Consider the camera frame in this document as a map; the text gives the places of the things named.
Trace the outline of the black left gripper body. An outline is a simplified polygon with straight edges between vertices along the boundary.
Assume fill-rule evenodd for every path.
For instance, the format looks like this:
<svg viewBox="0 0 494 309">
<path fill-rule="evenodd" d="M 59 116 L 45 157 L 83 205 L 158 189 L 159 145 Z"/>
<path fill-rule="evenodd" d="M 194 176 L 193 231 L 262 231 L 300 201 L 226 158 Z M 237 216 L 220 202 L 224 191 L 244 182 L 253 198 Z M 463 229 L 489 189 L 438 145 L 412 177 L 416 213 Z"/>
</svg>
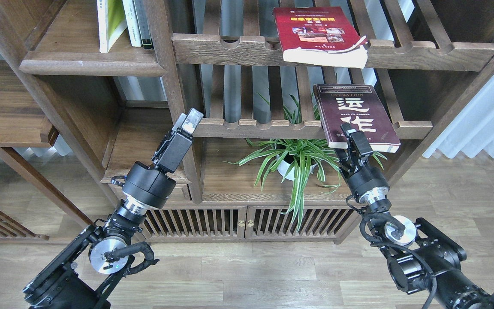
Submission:
<svg viewBox="0 0 494 309">
<path fill-rule="evenodd" d="M 176 186 L 167 176 L 174 173 L 193 143 L 194 127 L 169 131 L 146 166 L 137 161 L 127 174 L 122 192 L 127 196 L 122 207 L 129 211 L 162 209 Z"/>
</svg>

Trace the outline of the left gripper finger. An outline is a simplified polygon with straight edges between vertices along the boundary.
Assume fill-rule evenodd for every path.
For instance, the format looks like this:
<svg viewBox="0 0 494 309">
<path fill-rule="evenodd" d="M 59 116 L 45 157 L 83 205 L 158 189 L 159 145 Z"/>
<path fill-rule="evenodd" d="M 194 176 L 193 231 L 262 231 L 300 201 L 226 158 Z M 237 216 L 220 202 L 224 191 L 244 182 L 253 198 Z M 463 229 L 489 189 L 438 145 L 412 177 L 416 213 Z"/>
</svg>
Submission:
<svg viewBox="0 0 494 309">
<path fill-rule="evenodd" d="M 181 131 L 185 134 L 193 134 L 203 117 L 202 112 L 196 108 L 190 108 L 187 114 L 181 114 Z"/>
</svg>

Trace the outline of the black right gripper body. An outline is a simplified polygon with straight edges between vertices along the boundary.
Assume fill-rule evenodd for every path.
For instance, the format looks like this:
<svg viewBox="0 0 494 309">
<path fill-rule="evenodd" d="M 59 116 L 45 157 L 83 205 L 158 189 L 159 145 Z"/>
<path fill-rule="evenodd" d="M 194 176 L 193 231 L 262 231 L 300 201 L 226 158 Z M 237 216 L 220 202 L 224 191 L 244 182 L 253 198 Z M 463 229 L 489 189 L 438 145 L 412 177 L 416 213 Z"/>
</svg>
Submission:
<svg viewBox="0 0 494 309">
<path fill-rule="evenodd" d="M 368 139 L 362 131 L 344 131 L 348 148 L 337 149 L 340 172 L 352 196 L 358 203 L 389 203 L 390 189 L 382 172 L 368 163 L 373 153 Z"/>
</svg>

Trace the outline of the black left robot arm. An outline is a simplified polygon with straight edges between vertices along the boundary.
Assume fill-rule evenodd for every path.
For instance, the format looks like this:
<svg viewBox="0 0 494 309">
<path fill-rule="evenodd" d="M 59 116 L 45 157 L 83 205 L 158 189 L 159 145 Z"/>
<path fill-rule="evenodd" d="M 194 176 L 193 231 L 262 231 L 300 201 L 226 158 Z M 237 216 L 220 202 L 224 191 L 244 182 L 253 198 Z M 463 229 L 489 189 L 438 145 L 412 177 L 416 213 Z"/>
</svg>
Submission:
<svg viewBox="0 0 494 309">
<path fill-rule="evenodd" d="M 108 296 L 123 277 L 157 264 L 147 242 L 132 244 L 131 239 L 141 231 L 147 211 L 161 209 L 167 202 L 176 186 L 168 174 L 176 171 L 190 149 L 202 117 L 195 108 L 181 114 L 161 141 L 151 166 L 136 162 L 127 176 L 112 178 L 126 198 L 104 226 L 88 225 L 24 287 L 25 300 L 32 309 L 108 309 Z M 93 268 L 107 274 L 96 289 L 83 282 L 75 270 L 76 258 L 86 249 Z"/>
</svg>

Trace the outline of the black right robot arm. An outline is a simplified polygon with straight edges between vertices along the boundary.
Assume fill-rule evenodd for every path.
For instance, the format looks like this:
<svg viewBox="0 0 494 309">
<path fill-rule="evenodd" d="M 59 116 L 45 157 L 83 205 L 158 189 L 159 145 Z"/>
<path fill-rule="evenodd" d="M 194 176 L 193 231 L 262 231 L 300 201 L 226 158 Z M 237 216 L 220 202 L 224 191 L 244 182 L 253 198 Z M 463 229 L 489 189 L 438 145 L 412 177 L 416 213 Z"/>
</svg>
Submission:
<svg viewBox="0 0 494 309">
<path fill-rule="evenodd" d="M 336 149 L 340 172 L 351 197 L 363 205 L 359 230 L 387 260 L 397 288 L 406 294 L 428 290 L 423 308 L 433 300 L 447 309 L 494 309 L 494 293 L 478 287 L 461 272 L 465 250 L 423 218 L 415 222 L 390 214 L 389 185 L 368 162 L 373 153 L 365 134 L 341 125 L 346 149 Z"/>
</svg>

